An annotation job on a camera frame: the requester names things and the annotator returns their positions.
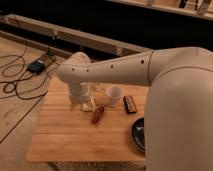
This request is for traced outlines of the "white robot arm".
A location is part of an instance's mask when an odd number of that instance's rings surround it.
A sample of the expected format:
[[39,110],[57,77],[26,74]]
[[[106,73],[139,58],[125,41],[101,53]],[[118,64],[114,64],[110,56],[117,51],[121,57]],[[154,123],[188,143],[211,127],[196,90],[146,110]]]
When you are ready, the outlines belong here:
[[147,171],[213,171],[213,52],[153,50],[96,63],[77,52],[57,70],[70,98],[84,102],[84,82],[147,86]]

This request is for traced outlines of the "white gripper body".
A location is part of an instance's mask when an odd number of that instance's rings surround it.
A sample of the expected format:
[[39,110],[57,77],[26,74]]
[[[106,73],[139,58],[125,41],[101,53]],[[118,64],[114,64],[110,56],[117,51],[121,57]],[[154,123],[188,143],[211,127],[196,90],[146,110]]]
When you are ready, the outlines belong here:
[[88,83],[69,84],[68,87],[69,98],[74,107],[80,105],[82,109],[83,103],[90,103],[91,91]]

